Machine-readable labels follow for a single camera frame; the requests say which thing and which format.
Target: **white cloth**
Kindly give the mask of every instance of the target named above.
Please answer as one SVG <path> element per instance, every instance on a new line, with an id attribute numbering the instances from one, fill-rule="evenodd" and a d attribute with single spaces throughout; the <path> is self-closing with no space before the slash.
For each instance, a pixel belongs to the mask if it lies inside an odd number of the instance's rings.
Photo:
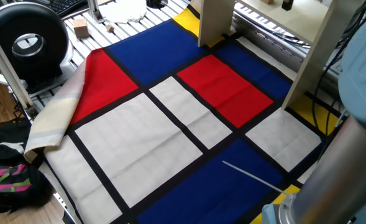
<path id="1" fill-rule="evenodd" d="M 101 15 L 108 22 L 119 22 L 126 24 L 129 21 L 139 22 L 147 12 L 145 0 L 120 0 L 117 3 L 110 3 L 99 7 Z"/>

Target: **gray metal cylinder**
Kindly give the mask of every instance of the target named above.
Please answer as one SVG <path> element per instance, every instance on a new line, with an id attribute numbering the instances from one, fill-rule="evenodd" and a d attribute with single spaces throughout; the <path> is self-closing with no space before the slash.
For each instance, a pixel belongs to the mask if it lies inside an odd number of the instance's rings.
<path id="1" fill-rule="evenodd" d="M 346 224 L 366 204 L 366 129 L 344 124 L 290 207 L 295 224 Z"/>

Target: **white stick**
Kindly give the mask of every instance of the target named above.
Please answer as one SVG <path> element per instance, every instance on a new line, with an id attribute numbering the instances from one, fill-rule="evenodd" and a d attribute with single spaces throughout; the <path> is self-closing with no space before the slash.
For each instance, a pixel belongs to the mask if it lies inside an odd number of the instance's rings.
<path id="1" fill-rule="evenodd" d="M 253 175 L 253 174 L 250 174 L 250 173 L 248 173 L 248 172 L 244 171 L 243 169 L 240 169 L 240 168 L 238 168 L 238 167 L 236 167 L 236 166 L 234 166 L 234 165 L 232 165 L 232 164 L 230 164 L 230 163 L 228 163 L 228 162 L 226 162 L 226 161 L 223 161 L 223 163 L 227 164 L 228 166 L 230 166 L 230 167 L 232 167 L 232 168 L 234 168 L 234 169 L 236 169 L 236 170 L 238 170 L 238 171 L 240 171 L 240 172 L 243 172 L 244 174 L 248 175 L 249 177 L 251 177 L 251 178 L 253 178 L 253 179 L 255 179 L 255 180 L 260 181 L 261 183 L 263 183 L 263 184 L 265 184 L 265 185 L 267 185 L 267 186 L 271 187 L 272 189 L 276 190 L 277 192 L 280 192 L 280 193 L 282 193 L 282 194 L 285 194 L 286 196 L 288 196 L 288 195 L 289 195 L 288 193 L 284 192 L 283 190 L 281 190 L 281 189 L 279 189 L 279 188 L 275 187 L 275 186 L 274 186 L 274 185 L 272 185 L 272 184 L 267 183 L 266 181 L 264 181 L 264 180 L 262 180 L 262 179 L 260 179 L 260 178 L 256 177 L 256 176 L 255 176 L 255 175 Z"/>

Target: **backpack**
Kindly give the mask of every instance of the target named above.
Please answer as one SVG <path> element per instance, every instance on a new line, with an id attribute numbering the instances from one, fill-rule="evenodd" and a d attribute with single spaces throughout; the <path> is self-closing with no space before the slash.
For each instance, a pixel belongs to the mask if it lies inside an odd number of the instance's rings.
<path id="1" fill-rule="evenodd" d="M 51 185 L 23 156 L 29 131 L 26 119 L 0 124 L 0 213 L 43 206 L 50 200 Z"/>

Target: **wooden block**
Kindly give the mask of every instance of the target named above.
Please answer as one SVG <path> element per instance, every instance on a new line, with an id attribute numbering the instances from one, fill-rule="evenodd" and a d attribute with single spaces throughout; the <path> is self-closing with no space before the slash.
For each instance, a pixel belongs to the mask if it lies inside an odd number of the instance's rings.
<path id="1" fill-rule="evenodd" d="M 114 32 L 114 27 L 108 24 L 107 30 L 108 30 L 108 32 Z"/>
<path id="2" fill-rule="evenodd" d="M 75 31 L 76 38 L 90 37 L 86 19 L 74 19 L 73 29 Z"/>
<path id="3" fill-rule="evenodd" d="M 265 4 L 273 4 L 274 0 L 260 0 L 262 2 L 264 2 Z"/>

